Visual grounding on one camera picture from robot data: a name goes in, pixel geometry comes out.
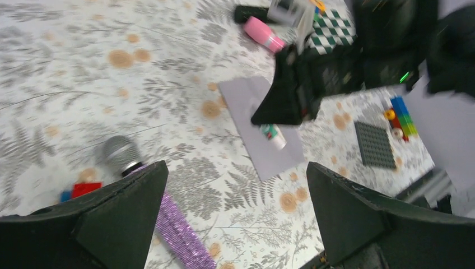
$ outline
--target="red block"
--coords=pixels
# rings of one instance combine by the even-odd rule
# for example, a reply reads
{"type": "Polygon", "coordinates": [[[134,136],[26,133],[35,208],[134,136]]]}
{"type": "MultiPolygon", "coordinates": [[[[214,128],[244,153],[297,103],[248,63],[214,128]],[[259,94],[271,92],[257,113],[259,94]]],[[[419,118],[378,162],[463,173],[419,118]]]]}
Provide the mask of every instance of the red block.
{"type": "Polygon", "coordinates": [[[95,191],[103,186],[102,182],[93,182],[93,183],[77,183],[73,186],[73,191],[71,193],[71,198],[76,198],[86,193],[95,191]]]}
{"type": "MultiPolygon", "coordinates": [[[[395,117],[393,120],[390,121],[390,123],[391,123],[391,126],[392,126],[393,128],[399,128],[399,129],[401,129],[401,131],[402,131],[401,123],[399,122],[398,117],[395,117]]],[[[408,142],[408,141],[409,141],[409,137],[407,137],[407,135],[406,135],[404,132],[403,132],[403,134],[404,134],[404,135],[403,135],[402,139],[403,139],[404,141],[408,142]]]]}

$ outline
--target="gray paper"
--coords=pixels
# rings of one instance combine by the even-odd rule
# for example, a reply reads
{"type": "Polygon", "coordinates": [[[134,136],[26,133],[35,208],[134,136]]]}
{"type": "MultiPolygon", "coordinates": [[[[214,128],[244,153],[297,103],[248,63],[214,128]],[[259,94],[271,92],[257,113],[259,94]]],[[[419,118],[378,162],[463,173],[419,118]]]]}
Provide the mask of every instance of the gray paper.
{"type": "Polygon", "coordinates": [[[305,161],[297,128],[278,126],[287,141],[286,146],[279,150],[265,138],[258,126],[251,123],[252,115],[270,88],[264,77],[237,78],[219,83],[219,88],[262,181],[305,161]]]}

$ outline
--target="blue block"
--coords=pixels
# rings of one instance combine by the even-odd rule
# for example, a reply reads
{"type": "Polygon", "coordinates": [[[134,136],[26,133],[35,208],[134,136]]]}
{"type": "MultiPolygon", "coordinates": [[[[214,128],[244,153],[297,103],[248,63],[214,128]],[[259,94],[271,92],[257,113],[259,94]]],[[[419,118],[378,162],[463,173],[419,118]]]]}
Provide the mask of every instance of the blue block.
{"type": "Polygon", "coordinates": [[[409,115],[409,111],[407,111],[406,105],[402,97],[394,97],[391,99],[391,104],[393,105],[394,112],[396,112],[397,116],[409,115]]]}
{"type": "Polygon", "coordinates": [[[64,191],[61,193],[61,203],[62,202],[65,202],[65,201],[68,201],[68,200],[71,200],[71,191],[64,191]]]}

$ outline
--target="tablecloth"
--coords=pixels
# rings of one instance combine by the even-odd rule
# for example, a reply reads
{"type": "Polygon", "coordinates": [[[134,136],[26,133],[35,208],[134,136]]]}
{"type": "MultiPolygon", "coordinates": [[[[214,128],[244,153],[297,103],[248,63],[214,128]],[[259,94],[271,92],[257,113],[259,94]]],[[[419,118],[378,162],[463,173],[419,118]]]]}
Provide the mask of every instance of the tablecloth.
{"type": "MultiPolygon", "coordinates": [[[[325,4],[345,17],[341,2],[325,4]]],[[[1,0],[0,214],[58,203],[78,180],[110,183],[97,149],[127,135],[147,161],[166,160],[167,189],[218,268],[294,269],[321,251],[307,163],[259,181],[217,88],[273,76],[272,55],[232,22],[236,4],[1,0]]],[[[361,164],[354,134],[354,120],[384,124],[390,95],[324,100],[300,128],[306,158],[389,195],[409,185],[433,165],[419,139],[393,143],[388,171],[361,164]]],[[[146,268],[179,268],[159,235],[146,268]]]]}

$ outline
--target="purple brush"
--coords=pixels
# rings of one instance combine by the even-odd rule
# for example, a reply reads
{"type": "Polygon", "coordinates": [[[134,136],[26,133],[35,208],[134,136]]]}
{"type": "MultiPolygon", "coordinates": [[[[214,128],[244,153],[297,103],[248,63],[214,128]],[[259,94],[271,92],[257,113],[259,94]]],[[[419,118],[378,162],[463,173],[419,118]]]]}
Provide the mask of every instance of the purple brush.
{"type": "MultiPolygon", "coordinates": [[[[126,177],[145,167],[137,145],[125,136],[114,136],[104,143],[106,164],[114,174],[126,177]]],[[[170,195],[165,192],[155,223],[158,231],[185,269],[216,269],[216,263],[190,227],[170,195]]]]}

